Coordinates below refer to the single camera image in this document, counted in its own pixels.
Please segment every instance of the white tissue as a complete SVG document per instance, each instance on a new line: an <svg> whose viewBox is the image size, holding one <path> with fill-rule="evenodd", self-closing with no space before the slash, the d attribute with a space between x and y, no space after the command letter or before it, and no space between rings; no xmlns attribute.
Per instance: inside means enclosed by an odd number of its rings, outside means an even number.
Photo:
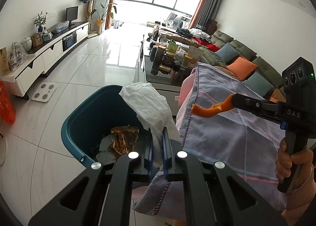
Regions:
<svg viewBox="0 0 316 226"><path fill-rule="evenodd" d="M162 165L162 131L167 127L170 139L179 141L179 132L172 118L167 100L150 83L134 83L122 88L123 100L137 114L145 130L151 130L154 146L154 163Z"/></svg>

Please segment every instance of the small trash bin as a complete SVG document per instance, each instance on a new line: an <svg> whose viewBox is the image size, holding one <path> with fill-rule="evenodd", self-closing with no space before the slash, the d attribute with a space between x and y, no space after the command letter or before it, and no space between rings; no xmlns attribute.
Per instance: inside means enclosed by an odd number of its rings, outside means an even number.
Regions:
<svg viewBox="0 0 316 226"><path fill-rule="evenodd" d="M119 27L119 21L118 20L113 20L113 27L115 29L118 29L118 27Z"/></svg>
<svg viewBox="0 0 316 226"><path fill-rule="evenodd" d="M61 139L67 150L83 166L94 160L91 148L116 126L137 126L140 134L148 134L136 113L119 95L122 86L105 86L81 103L64 121Z"/></svg>

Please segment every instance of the ribbed cuff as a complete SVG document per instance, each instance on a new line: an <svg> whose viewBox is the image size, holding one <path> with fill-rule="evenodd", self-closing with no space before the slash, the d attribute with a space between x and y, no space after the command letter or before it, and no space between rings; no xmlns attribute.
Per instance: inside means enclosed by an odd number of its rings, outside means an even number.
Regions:
<svg viewBox="0 0 316 226"><path fill-rule="evenodd" d="M314 181L314 169L311 167L311 173L302 186L287 194L286 209L293 210L310 203L315 193L316 183Z"/></svg>

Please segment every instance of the black countertop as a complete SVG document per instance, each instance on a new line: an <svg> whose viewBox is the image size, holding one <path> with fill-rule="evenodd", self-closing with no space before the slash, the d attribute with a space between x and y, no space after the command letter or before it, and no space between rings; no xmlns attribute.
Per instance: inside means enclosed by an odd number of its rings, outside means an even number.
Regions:
<svg viewBox="0 0 316 226"><path fill-rule="evenodd" d="M145 59L145 73L146 73L146 81L152 83L160 83L172 86L181 87L183 81L181 82L171 82L170 74L163 74L162 72L158 72L157 75L151 74L151 69L153 66L153 62L150 61L149 56L144 56Z"/></svg>
<svg viewBox="0 0 316 226"><path fill-rule="evenodd" d="M62 36L63 34L69 32L69 31L71 31L72 29L75 29L75 28L77 28L78 26L81 26L82 24L85 24L85 23L87 23L87 22L72 22L72 23L74 23L74 25L69 26L69 27L66 28L65 30L63 30L63 31L61 31L61 32L59 32L59 33L54 34L51 40L46 41L46 42L44 42L43 44L41 44L41 45L39 45L39 46L37 46L37 47L35 47L35 48L31 48L27 53L28 53L28 54L35 54L37 51L39 51L41 48L43 48L44 46L46 46L47 44L49 44L50 42L52 42L54 39L56 39L56 38Z"/></svg>

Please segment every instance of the sofa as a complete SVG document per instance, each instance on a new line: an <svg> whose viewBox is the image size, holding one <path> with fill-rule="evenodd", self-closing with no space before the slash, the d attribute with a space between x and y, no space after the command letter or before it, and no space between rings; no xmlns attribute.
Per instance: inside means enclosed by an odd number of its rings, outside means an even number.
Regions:
<svg viewBox="0 0 316 226"><path fill-rule="evenodd" d="M229 70L229 66L233 64L239 57L246 59L257 66L255 71L253 71L247 77L247 79L249 79L256 72L256 74L259 74L261 77L263 77L271 84L271 89L264 95L264 98L270 99L271 97L273 97L273 95L276 95L277 100L282 99L280 101L285 102L285 93L282 76L268 62L266 62L262 57L258 57L256 52L251 50L243 43L239 42L238 40L235 40L233 37L219 30L217 30L210 37L210 39L211 43L219 48L223 48L227 43L229 43L236 51L239 52L239 55L225 63L215 52L208 50L208 48L206 47L200 47L199 49L202 49L204 51L201 62L211 64L219 70L221 70L222 72L230 75L235 79L238 79L238 77L232 71Z"/></svg>

